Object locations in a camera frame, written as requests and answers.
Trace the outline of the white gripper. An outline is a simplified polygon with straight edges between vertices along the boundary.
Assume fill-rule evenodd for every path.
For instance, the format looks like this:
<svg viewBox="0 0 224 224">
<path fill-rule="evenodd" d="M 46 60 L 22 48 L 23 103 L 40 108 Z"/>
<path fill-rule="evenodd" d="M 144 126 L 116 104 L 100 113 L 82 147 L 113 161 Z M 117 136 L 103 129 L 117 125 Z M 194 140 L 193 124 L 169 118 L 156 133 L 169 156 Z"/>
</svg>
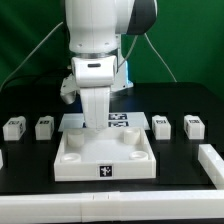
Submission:
<svg viewBox="0 0 224 224">
<path fill-rule="evenodd" d="M 76 84 L 81 90 L 82 109 L 88 128 L 104 129 L 108 127 L 110 88 L 115 80 L 117 59 L 115 56 L 97 59 L 73 57 L 72 71 Z M 89 87 L 104 87 L 97 90 Z"/>
</svg>

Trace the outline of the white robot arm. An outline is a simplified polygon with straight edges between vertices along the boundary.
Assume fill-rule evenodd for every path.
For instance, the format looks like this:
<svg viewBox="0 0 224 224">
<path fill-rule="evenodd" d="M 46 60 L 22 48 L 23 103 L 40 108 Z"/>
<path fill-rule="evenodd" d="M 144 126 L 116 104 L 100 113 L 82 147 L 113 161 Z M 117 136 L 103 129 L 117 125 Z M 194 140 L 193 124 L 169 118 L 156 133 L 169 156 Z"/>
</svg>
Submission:
<svg viewBox="0 0 224 224">
<path fill-rule="evenodd" d="M 156 0 L 64 0 L 75 84 L 88 128 L 108 126 L 118 34 L 142 35 L 157 18 Z"/>
</svg>

